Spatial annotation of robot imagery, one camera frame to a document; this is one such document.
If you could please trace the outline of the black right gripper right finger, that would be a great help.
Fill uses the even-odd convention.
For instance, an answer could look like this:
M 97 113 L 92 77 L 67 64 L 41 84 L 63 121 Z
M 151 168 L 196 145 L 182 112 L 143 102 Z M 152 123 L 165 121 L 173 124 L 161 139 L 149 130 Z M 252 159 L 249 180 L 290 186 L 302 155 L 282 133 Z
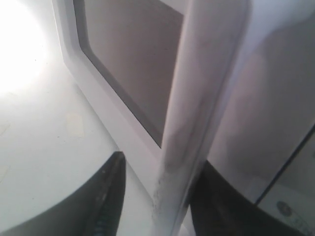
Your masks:
M 302 236 L 257 206 L 256 201 L 270 183 L 255 177 L 242 195 L 209 161 L 204 161 L 189 201 L 195 234 Z

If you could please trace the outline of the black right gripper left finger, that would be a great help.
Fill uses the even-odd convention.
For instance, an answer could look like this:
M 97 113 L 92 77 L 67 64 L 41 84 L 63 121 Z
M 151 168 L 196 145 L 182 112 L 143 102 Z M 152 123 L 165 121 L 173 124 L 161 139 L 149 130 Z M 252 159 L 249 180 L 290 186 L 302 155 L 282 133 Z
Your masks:
M 126 157 L 115 151 L 70 196 L 3 236 L 114 236 L 126 190 Z

